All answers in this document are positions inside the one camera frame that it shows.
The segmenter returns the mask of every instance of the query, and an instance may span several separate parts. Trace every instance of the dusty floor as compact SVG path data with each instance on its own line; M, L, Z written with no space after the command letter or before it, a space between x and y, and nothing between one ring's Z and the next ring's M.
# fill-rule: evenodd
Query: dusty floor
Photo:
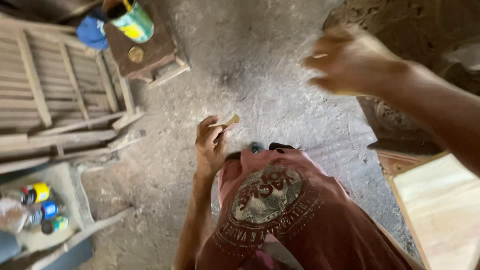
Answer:
M155 89L135 87L147 115L131 129L147 137L120 153L121 163L86 173L83 182L98 219L129 204L134 217L97 233L95 257L83 270L170 269L195 173L195 128L209 115L234 113L241 126L229 150L253 141L306 150L340 179L352 197L411 254L416 248L386 184L375 141L354 98L305 85L302 69L339 0L166 0L193 70ZM219 213L212 195L214 218Z

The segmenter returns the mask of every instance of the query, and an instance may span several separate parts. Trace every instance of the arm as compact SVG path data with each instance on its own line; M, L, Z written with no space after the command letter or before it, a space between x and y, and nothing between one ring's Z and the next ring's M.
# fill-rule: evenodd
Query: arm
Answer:
M336 94L377 96L412 115L480 176L479 97L402 60L356 27L327 30L305 65L326 73L312 79L313 85Z
M229 131L226 131L218 145L213 143L223 127L209 125L218 120L218 116L210 116L197 127L197 173L193 176L192 197L173 261L174 270L195 269L197 256L213 231L212 185L227 155L229 136Z

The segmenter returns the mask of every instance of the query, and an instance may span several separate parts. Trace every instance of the bottle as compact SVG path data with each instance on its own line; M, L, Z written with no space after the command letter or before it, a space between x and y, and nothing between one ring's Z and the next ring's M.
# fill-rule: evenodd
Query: bottle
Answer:
M30 215L27 218L25 226L40 224L44 220L55 217L58 211L58 206L53 201L45 201L42 204L33 205L30 208Z
M54 232L63 231L68 227L68 218L65 216L57 216L48 221L42 221L42 232L44 234L52 234Z
M20 190L11 190L7 197L17 200L23 205L43 202L50 196L50 189L45 183L28 185Z

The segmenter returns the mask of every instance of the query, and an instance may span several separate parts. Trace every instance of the blue cloth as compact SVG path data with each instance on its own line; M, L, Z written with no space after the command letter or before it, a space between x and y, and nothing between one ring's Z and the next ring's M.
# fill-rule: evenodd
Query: blue cloth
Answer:
M78 38L94 49L107 49L108 41L103 30L102 20L87 16L77 28Z

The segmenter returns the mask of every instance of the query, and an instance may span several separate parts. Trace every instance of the spray can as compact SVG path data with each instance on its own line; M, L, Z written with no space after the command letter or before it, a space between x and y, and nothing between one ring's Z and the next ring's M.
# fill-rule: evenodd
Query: spray can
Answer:
M25 226L40 224L44 220L55 217L58 211L58 206L53 201L36 204L30 208L30 216L28 216Z
M50 188L46 183L28 185L20 190L11 190L7 197L17 200L23 205L43 202L50 196Z
M68 218L65 216L57 216L48 221L42 221L42 232L44 234L52 234L54 232L63 231L68 228Z
M124 0L109 8L107 17L114 26L136 43L149 41L155 31L148 14L133 0Z

